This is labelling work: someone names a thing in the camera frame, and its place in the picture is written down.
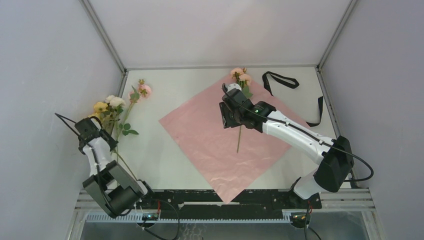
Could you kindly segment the white fake flower stem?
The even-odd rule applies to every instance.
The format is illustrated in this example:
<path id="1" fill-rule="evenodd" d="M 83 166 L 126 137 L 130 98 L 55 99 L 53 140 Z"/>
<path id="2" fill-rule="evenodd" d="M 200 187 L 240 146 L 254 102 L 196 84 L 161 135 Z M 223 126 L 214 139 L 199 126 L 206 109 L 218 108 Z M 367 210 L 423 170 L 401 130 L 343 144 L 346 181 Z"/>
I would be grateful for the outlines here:
<path id="1" fill-rule="evenodd" d="M 132 110 L 132 107 L 134 106 L 134 103 L 130 103 L 126 112 L 126 102 L 121 97 L 109 95 L 105 98 L 105 103 L 108 104 L 109 110 L 111 111 L 111 120 L 115 130 L 115 139 L 118 141 L 120 136 L 124 134 L 124 131 L 126 131 L 125 124 Z"/>

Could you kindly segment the purple pink wrapping paper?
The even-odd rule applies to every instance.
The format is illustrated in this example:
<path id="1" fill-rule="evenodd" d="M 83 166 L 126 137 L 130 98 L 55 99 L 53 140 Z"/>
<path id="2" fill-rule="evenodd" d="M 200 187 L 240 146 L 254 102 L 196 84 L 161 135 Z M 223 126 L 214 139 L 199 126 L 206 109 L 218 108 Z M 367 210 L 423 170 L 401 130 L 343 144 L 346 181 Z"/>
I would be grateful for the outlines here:
<path id="1" fill-rule="evenodd" d="M 274 136 L 245 127 L 224 128 L 219 107 L 224 83 L 232 79 L 223 77 L 159 121 L 224 203 L 272 167 L 288 186 L 315 168 Z"/>

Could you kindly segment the pink bud fake flower stem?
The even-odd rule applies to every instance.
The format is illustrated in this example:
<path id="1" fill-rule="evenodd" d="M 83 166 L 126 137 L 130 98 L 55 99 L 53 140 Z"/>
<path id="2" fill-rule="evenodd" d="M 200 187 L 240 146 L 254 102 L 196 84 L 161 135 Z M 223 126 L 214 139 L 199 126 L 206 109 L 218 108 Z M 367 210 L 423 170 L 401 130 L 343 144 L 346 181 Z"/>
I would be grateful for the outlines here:
<path id="1" fill-rule="evenodd" d="M 149 85 L 146 84 L 144 79 L 139 79 L 137 86 L 133 86 L 133 85 L 131 86 L 131 90 L 128 93 L 128 100 L 127 100 L 128 104 L 125 101 L 124 112 L 126 112 L 128 110 L 128 108 L 130 107 L 130 103 L 134 103 L 134 105 L 133 105 L 132 110 L 130 111 L 129 116 L 126 120 L 126 124 L 124 126 L 125 131 L 123 132 L 123 134 L 121 136 L 139 135 L 139 132 L 136 131 L 135 129 L 133 129 L 133 127 L 129 123 L 129 117 L 130 117 L 131 112 L 133 111 L 133 108 L 139 102 L 148 99 L 151 94 L 152 94 L 152 89 Z"/>

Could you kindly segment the yellow fake flower stem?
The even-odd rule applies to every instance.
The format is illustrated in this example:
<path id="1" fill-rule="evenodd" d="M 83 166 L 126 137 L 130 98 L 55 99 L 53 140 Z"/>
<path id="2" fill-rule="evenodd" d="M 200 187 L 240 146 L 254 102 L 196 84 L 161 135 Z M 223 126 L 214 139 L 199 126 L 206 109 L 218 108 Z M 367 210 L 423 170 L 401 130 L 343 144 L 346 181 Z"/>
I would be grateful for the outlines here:
<path id="1" fill-rule="evenodd" d="M 88 117 L 89 118 L 94 118 L 96 117 L 97 119 L 100 120 L 103 128 L 110 133 L 111 132 L 111 117 L 110 117 L 110 106 L 108 103 L 106 102 L 102 102 L 99 101 L 97 103 L 94 104 L 93 106 L 93 113 L 90 114 Z"/>

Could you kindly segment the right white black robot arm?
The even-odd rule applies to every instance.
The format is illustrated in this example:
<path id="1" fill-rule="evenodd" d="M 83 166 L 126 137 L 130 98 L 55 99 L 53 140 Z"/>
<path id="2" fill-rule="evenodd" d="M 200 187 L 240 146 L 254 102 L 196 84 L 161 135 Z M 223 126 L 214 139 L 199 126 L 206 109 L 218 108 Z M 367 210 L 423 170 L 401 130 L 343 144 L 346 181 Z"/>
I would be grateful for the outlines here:
<path id="1" fill-rule="evenodd" d="M 302 208 L 309 198 L 323 191 L 336 193 L 343 183 L 356 183 L 370 180 L 374 169 L 361 157 L 352 153 L 347 138 L 336 139 L 316 133 L 291 120 L 274 106 L 259 101 L 253 104 L 236 84 L 223 86 L 224 95 L 219 104 L 223 127 L 244 126 L 261 134 L 276 137 L 302 151 L 317 168 L 298 178 L 291 187 L 289 203 Z M 367 177 L 348 179 L 355 160 L 360 161 L 370 171 Z"/>

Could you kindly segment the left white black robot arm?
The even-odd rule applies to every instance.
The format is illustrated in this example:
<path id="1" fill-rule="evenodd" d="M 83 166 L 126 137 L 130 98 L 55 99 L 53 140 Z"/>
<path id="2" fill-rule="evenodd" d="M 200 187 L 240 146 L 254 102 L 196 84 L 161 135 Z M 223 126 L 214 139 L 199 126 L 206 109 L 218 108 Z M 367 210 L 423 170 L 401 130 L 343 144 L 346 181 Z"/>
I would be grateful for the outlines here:
<path id="1" fill-rule="evenodd" d="M 86 117 L 78 122 L 55 114 L 78 139 L 78 150 L 88 158 L 89 177 L 82 183 L 84 190 L 111 218 L 124 217 L 138 202 L 149 209 L 157 196 L 143 180 L 131 176 L 112 158 L 118 141 L 103 128 L 98 117 Z"/>

